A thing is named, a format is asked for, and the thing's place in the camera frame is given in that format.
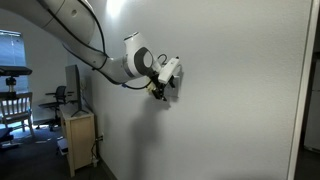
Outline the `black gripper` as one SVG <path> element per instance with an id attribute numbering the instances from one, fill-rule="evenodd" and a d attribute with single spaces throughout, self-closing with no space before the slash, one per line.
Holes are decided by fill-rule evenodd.
<path id="1" fill-rule="evenodd" d="M 167 98 L 164 96 L 164 89 L 167 85 L 170 85 L 172 88 L 175 87 L 173 83 L 174 77 L 171 76 L 167 84 L 160 83 L 158 80 L 158 76 L 154 75 L 151 77 L 151 82 L 153 82 L 156 88 L 152 91 L 152 94 L 156 99 L 162 98 L 163 101 L 167 101 Z"/>

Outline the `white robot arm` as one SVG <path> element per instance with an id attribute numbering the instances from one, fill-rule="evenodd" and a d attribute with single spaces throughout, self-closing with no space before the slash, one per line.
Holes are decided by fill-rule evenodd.
<path id="1" fill-rule="evenodd" d="M 131 80 L 146 76 L 154 85 L 155 98 L 165 98 L 164 89 L 172 83 L 179 60 L 162 65 L 151 52 L 141 33 L 124 39 L 126 54 L 111 58 L 104 49 L 91 46 L 101 25 L 87 0 L 0 0 L 0 8 L 22 16 L 61 41 L 75 57 L 100 72 L 111 83 L 126 86 Z"/>

